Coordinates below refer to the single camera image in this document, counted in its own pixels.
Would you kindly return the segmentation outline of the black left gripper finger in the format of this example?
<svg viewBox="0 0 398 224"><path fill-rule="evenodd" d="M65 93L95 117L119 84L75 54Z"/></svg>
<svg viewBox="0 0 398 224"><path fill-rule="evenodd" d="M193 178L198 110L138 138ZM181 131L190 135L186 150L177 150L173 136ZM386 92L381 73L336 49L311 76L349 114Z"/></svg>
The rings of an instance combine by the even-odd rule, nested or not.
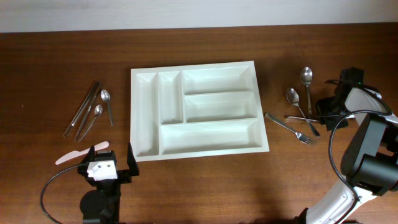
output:
<svg viewBox="0 0 398 224"><path fill-rule="evenodd" d="M87 152L86 156L81 161L82 164L86 164L91 162L95 157L95 147L91 146L89 151Z"/></svg>
<svg viewBox="0 0 398 224"><path fill-rule="evenodd" d="M127 165L129 167L129 175L131 177L139 176L139 167L135 160L131 143L129 143L127 147Z"/></svg>

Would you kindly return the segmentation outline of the steel fork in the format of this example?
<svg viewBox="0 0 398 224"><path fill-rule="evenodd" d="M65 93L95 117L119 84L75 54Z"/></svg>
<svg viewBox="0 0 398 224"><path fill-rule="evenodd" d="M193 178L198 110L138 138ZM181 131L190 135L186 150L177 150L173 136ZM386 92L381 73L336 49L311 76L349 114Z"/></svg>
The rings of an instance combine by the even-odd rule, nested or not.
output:
<svg viewBox="0 0 398 224"><path fill-rule="evenodd" d="M309 121L309 122L320 123L320 120L318 120L318 119L302 118L302 117L298 117L298 116L284 116L284 118L286 118L286 119L299 119L299 120L305 120L305 121Z"/></svg>
<svg viewBox="0 0 398 224"><path fill-rule="evenodd" d="M304 144L308 144L308 145L315 145L316 142L309 138L308 136L294 130L293 128L291 128L290 126L288 126L287 124L285 124L284 122L282 122L281 120L277 119L276 117L274 117L273 115L269 114L268 112L264 113L264 116L268 119L270 119L271 121L277 123L278 125L282 126L283 128L289 130L290 132L295 134L295 137L302 143Z"/></svg>

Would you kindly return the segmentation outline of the steel tablespoon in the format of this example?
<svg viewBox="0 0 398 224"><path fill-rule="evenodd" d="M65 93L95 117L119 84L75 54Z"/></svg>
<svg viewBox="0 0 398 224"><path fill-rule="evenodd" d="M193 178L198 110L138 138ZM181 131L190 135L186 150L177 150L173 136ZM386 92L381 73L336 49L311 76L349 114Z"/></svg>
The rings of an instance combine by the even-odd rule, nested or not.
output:
<svg viewBox="0 0 398 224"><path fill-rule="evenodd" d="M310 118L313 117L312 101L310 96L310 84L313 80L313 72L310 67L304 67L300 74L300 81L306 87L307 92L307 103L308 103L308 115Z"/></svg>
<svg viewBox="0 0 398 224"><path fill-rule="evenodd" d="M291 105L296 106L298 108L298 110L301 112L302 116L304 118L306 118L304 112L302 111L302 109L299 105L300 98L299 98L298 93L293 88L288 88L286 91L286 97L287 97L287 101ZM316 130L316 128L313 126L313 124L307 119L306 119L306 123L308 124L309 128L311 129L313 135L317 138L320 137L320 133Z"/></svg>

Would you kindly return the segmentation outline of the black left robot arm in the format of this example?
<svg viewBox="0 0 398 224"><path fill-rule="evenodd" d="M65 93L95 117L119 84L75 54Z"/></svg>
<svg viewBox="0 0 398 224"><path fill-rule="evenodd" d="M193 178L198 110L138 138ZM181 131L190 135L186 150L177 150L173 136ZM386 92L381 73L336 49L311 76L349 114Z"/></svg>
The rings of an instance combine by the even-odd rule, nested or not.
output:
<svg viewBox="0 0 398 224"><path fill-rule="evenodd" d="M96 152L92 146L79 164L78 173L93 187L80 200L83 223L119 223L121 185L130 184L139 168L127 147L128 169L117 170L114 151Z"/></svg>

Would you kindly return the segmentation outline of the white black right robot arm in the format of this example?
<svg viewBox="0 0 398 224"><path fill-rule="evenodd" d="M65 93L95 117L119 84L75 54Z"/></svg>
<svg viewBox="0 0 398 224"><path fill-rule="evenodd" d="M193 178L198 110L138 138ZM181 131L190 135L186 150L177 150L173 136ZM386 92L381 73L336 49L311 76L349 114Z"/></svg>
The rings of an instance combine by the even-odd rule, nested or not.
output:
<svg viewBox="0 0 398 224"><path fill-rule="evenodd" d="M362 204L397 191L397 117L379 90L364 84L364 70L343 69L339 79L330 83L336 85L334 96L317 101L316 119L331 132L328 155L339 179L294 223L345 223ZM359 127L337 167L332 143L336 130L347 127L350 116Z"/></svg>

